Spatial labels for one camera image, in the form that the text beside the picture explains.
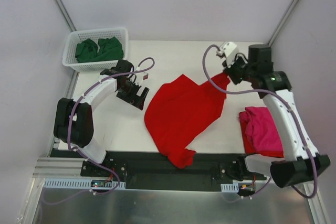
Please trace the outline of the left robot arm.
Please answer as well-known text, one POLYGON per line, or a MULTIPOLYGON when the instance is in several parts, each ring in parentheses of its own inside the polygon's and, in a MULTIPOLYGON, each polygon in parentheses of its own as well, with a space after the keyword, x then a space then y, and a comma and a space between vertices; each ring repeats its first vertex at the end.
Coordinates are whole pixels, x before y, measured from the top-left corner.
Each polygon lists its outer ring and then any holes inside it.
POLYGON ((99 176, 110 173, 111 163, 107 151, 93 136, 93 112, 112 94, 143 110, 149 89, 142 86, 142 81, 148 78, 148 70, 127 60, 118 60, 116 66, 102 70, 94 84, 80 95, 61 98, 57 103, 54 137, 66 143, 70 151, 91 160, 99 176))

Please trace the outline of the white plastic basket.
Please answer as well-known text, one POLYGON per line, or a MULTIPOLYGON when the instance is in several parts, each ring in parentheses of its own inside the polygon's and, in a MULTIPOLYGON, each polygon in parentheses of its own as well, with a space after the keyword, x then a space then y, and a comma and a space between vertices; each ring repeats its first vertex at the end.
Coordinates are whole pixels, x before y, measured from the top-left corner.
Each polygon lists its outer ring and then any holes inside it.
POLYGON ((114 67, 128 57, 128 30, 124 27, 80 30, 66 39, 62 64, 77 72, 114 67))

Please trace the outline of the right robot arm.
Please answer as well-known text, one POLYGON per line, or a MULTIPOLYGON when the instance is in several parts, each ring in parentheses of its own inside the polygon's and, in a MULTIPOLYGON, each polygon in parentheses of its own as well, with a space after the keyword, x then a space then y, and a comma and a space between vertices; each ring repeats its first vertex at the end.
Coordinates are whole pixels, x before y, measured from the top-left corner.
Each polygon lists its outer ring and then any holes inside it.
POLYGON ((274 70, 271 48, 265 44, 248 47, 244 56, 234 42, 223 43, 218 55, 224 57, 224 72, 234 84, 251 83, 269 110, 281 139, 283 158, 261 154, 246 155, 238 160, 236 174, 248 179, 254 173, 271 177, 280 187, 317 182, 330 166, 328 155, 319 154, 296 109, 292 87, 283 71, 274 70))

